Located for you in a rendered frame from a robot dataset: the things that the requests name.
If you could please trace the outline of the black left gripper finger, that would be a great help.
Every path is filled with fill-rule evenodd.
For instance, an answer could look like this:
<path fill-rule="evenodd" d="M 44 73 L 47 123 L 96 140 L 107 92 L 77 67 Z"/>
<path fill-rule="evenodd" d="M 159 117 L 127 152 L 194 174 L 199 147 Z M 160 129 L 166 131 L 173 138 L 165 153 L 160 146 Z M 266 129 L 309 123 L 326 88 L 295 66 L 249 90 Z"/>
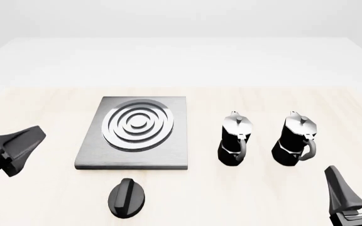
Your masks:
<path fill-rule="evenodd" d="M 40 126 L 33 126 L 11 134 L 0 135 L 0 149 L 10 157 L 2 169 L 8 176 L 15 176 L 24 168 L 30 154 L 46 138 Z"/>

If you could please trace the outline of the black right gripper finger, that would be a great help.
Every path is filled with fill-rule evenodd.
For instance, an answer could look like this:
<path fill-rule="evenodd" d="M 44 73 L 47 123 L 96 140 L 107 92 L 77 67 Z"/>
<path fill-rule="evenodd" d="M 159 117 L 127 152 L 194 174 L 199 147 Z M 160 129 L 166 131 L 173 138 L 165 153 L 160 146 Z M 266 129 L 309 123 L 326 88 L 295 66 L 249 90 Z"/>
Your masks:
<path fill-rule="evenodd" d="M 346 183 L 334 165 L 327 167 L 324 173 L 328 185 L 330 215 L 362 208 L 362 199 Z"/>

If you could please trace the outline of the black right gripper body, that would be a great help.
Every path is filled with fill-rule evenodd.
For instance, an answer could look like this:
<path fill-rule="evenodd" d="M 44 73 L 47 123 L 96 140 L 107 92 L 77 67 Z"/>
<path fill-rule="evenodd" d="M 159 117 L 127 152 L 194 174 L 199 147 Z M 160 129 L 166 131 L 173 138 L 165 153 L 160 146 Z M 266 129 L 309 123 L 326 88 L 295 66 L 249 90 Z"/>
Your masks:
<path fill-rule="evenodd" d="M 357 210 L 336 212 L 329 219 L 333 226 L 362 226 L 362 213 Z"/>

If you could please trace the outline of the black and silver moka pot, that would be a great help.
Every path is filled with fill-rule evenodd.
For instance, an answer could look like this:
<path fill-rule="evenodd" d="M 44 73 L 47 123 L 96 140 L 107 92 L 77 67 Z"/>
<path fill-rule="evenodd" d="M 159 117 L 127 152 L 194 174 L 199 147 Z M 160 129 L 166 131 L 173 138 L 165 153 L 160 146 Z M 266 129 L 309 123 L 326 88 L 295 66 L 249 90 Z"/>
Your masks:
<path fill-rule="evenodd" d="M 299 161 L 312 159 L 317 152 L 314 137 L 317 125 L 306 116 L 292 111 L 285 118 L 282 133 L 274 147 L 272 156 L 284 166 L 295 166 Z"/>
<path fill-rule="evenodd" d="M 218 160 L 227 166 L 240 165 L 246 156 L 247 142 L 252 130 L 253 124 L 250 120 L 236 111 L 225 117 L 217 150 Z"/>

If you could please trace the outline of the flat black stove plate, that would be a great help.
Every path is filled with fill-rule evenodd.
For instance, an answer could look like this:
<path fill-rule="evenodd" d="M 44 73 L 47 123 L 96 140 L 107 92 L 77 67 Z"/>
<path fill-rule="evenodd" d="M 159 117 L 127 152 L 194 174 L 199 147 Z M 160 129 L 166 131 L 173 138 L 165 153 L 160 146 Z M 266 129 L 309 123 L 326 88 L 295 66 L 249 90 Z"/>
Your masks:
<path fill-rule="evenodd" d="M 74 165 L 78 170 L 186 170 L 186 97 L 103 97 Z"/>

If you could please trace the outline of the round black stove knob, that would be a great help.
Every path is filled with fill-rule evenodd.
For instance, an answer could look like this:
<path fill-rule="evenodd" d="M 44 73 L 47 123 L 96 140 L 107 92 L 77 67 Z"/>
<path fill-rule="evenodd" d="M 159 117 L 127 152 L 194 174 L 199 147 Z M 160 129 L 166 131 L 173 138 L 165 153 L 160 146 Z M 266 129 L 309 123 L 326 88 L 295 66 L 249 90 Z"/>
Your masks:
<path fill-rule="evenodd" d="M 142 186 L 132 178 L 123 178 L 108 197 L 110 212 L 117 218 L 126 219 L 138 214 L 145 204 L 145 192 Z"/>

